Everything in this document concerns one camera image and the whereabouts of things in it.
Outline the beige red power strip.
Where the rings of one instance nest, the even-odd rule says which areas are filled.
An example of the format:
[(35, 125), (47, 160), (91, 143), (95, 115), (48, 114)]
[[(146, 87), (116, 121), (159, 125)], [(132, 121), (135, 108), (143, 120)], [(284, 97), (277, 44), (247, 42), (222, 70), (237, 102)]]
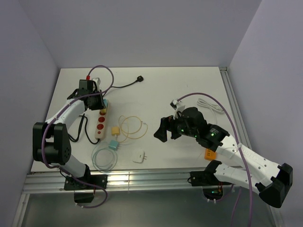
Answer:
[(97, 124), (96, 124), (95, 135), (94, 135), (95, 139), (103, 140), (105, 138), (107, 131), (108, 116), (109, 116), (109, 102), (108, 102), (108, 108), (106, 113), (101, 113), (100, 110), (98, 111)]

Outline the orange-yellow charger with cable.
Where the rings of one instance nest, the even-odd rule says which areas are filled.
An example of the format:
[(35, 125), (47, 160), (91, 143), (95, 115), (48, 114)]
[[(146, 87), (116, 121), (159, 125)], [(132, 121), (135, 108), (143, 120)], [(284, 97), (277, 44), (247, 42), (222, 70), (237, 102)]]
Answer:
[(111, 135), (115, 138), (117, 138), (120, 135), (120, 127), (114, 126), (111, 128)]

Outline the light teal charger with cable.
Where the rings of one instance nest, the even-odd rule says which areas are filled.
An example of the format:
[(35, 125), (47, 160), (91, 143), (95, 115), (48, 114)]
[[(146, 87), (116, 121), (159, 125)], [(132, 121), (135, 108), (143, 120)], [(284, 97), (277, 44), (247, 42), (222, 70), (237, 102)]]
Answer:
[(120, 142), (118, 142), (116, 140), (111, 140), (108, 145), (108, 148), (113, 151), (118, 151), (119, 147), (120, 147)]

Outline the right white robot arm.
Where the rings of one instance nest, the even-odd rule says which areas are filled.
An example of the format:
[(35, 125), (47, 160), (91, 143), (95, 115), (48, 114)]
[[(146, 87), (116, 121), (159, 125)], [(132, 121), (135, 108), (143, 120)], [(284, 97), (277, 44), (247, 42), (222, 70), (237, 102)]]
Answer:
[(196, 107), (177, 111), (175, 115), (163, 117), (154, 137), (161, 142), (176, 140), (181, 136), (192, 137), (204, 148), (237, 163), (234, 168), (218, 160), (212, 160), (203, 171), (190, 173), (192, 186), (235, 184), (251, 189), (266, 204), (280, 208), (293, 185), (293, 168), (287, 164), (272, 162), (250, 148), (238, 143), (226, 130), (207, 123)]

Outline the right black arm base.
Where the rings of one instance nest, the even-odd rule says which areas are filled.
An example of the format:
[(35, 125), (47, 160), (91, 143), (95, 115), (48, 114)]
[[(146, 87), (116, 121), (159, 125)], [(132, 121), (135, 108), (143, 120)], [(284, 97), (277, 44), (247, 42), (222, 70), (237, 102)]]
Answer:
[(203, 195), (209, 200), (219, 200), (223, 197), (223, 183), (216, 177), (216, 168), (222, 164), (221, 161), (213, 160), (203, 171), (192, 171), (187, 182), (191, 186), (215, 186), (211, 189), (203, 189)]

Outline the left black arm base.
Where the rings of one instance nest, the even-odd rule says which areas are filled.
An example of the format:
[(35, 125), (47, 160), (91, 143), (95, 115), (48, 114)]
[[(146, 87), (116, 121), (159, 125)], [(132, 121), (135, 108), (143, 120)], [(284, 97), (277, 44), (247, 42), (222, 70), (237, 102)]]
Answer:
[[(76, 180), (71, 176), (66, 176), (63, 189), (65, 191), (74, 191), (74, 202), (77, 205), (88, 209), (96, 208), (106, 202), (108, 198), (106, 187), (107, 175), (91, 175), (85, 180)], [(103, 191), (105, 193), (105, 198), (100, 204), (89, 206), (89, 204), (93, 202), (97, 190)]]

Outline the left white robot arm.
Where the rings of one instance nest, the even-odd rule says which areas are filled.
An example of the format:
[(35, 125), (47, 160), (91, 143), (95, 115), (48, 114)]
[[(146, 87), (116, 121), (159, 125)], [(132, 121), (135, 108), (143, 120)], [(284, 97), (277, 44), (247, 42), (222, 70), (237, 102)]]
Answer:
[(89, 168), (71, 154), (68, 129), (75, 120), (89, 110), (104, 109), (100, 79), (81, 79), (79, 87), (68, 97), (64, 106), (45, 122), (33, 126), (33, 159), (48, 168), (60, 168), (75, 177), (82, 189), (92, 184)]

